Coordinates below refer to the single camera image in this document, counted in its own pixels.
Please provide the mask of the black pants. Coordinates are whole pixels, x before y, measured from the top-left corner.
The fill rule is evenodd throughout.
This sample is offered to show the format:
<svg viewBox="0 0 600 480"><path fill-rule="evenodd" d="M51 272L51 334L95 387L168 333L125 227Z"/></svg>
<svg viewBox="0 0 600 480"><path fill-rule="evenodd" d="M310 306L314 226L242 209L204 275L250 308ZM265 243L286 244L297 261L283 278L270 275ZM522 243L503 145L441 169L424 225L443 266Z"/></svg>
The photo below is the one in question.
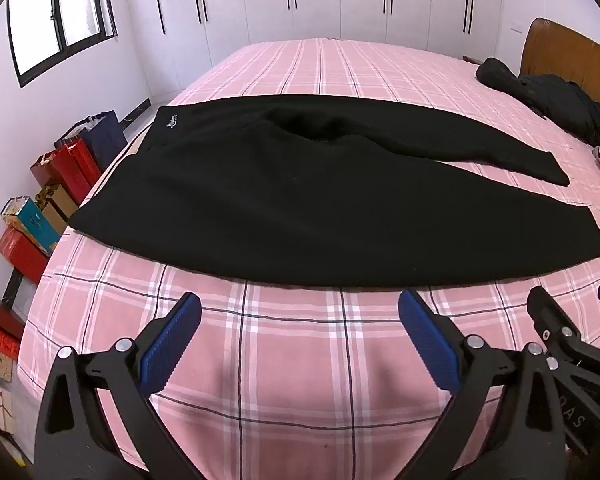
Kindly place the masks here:
<svg viewBox="0 0 600 480"><path fill-rule="evenodd" d="M165 106L69 223L169 266L302 287L473 285L600 258L588 208L471 162L569 182L553 154L445 110L301 94Z"/></svg>

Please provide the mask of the red gift box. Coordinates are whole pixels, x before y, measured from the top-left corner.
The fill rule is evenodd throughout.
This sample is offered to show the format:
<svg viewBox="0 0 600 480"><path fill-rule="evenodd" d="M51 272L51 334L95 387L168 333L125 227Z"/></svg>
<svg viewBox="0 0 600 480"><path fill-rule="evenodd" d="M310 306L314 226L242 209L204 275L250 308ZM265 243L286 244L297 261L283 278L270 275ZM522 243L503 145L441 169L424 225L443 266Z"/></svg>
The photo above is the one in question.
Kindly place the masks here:
<svg viewBox="0 0 600 480"><path fill-rule="evenodd" d="M0 238L0 253L29 281L34 284L41 281L48 257L20 231L6 228Z"/></svg>

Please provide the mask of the black clothes pile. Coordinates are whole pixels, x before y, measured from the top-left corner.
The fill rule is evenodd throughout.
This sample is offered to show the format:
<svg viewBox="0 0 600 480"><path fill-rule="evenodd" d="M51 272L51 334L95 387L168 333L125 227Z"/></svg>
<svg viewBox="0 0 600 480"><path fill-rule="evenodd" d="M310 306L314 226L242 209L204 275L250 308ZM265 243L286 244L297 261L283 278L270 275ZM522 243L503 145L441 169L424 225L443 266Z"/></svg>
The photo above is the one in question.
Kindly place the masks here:
<svg viewBox="0 0 600 480"><path fill-rule="evenodd" d="M575 82L553 74L515 76L497 58L481 63L476 78L485 86L512 96L592 148L600 145L600 103Z"/></svg>

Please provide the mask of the gold brown gift bag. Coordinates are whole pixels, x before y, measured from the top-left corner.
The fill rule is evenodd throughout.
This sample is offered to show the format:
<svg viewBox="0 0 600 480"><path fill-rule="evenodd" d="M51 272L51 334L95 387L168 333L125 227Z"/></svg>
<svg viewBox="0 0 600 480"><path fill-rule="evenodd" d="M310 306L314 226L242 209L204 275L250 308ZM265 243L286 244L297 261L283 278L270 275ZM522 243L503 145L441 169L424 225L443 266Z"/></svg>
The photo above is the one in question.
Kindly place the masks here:
<svg viewBox="0 0 600 480"><path fill-rule="evenodd" d="M47 185L35 196L35 203L54 230L61 235L78 205L60 184Z"/></svg>

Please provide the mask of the teal gift box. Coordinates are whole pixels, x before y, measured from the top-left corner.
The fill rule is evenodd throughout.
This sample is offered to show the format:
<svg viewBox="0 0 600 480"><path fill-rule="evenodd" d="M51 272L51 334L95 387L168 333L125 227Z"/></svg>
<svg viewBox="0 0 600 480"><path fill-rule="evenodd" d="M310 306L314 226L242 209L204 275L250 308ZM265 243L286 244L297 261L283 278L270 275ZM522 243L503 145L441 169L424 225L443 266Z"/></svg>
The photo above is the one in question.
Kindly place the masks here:
<svg viewBox="0 0 600 480"><path fill-rule="evenodd" d="M50 256L60 235L38 209L30 196L10 198L1 210L6 226L19 231L46 256Z"/></svg>

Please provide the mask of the wooden headboard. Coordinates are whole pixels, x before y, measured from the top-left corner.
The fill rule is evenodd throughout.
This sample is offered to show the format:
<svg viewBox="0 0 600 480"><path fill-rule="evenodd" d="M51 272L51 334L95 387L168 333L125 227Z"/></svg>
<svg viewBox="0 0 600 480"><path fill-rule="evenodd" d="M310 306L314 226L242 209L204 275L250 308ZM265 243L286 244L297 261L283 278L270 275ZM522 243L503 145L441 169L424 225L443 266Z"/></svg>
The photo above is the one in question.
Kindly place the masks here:
<svg viewBox="0 0 600 480"><path fill-rule="evenodd" d="M600 103L600 44L564 25L536 18L522 51L521 75L554 74Z"/></svg>

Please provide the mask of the red gift bag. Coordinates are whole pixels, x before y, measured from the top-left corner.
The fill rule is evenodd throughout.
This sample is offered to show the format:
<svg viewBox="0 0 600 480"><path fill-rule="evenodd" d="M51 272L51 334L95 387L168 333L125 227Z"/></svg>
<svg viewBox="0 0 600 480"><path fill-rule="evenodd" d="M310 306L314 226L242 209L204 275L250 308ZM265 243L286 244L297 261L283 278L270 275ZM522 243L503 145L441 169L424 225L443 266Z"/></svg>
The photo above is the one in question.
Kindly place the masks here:
<svg viewBox="0 0 600 480"><path fill-rule="evenodd" d="M36 182L60 184L77 205L81 205L102 172L82 139L41 155L30 167Z"/></svg>

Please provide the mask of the navy gift bag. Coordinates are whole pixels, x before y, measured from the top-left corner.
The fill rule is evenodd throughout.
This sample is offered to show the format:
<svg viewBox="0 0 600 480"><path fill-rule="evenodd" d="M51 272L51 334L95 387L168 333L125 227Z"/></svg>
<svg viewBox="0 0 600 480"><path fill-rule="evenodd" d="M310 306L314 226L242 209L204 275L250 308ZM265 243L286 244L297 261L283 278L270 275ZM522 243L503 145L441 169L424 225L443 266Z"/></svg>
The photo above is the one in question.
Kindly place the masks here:
<svg viewBox="0 0 600 480"><path fill-rule="evenodd" d="M54 148L73 144L78 139L84 141L100 171L105 171L128 144L114 110L76 122L54 142Z"/></svg>

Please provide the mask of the white wardrobe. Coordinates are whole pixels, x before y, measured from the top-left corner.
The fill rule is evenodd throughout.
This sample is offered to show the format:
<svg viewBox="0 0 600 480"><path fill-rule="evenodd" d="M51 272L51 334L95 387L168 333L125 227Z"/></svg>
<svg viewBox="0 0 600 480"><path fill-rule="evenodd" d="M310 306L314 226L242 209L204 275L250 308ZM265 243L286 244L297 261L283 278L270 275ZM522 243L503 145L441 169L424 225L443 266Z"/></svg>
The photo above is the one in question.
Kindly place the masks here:
<svg viewBox="0 0 600 480"><path fill-rule="evenodd" d="M247 44L330 38L494 55L502 0L128 0L151 96L172 98Z"/></svg>

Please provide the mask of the black frame window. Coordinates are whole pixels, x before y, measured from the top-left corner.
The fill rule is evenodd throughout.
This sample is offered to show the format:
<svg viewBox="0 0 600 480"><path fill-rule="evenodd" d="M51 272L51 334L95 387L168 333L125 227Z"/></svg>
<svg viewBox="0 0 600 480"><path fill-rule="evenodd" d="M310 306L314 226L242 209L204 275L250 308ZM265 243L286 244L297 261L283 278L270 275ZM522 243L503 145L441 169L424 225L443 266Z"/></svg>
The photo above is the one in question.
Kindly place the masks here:
<svg viewBox="0 0 600 480"><path fill-rule="evenodd" d="M23 87L118 34L111 0L6 0L6 21L12 62Z"/></svg>

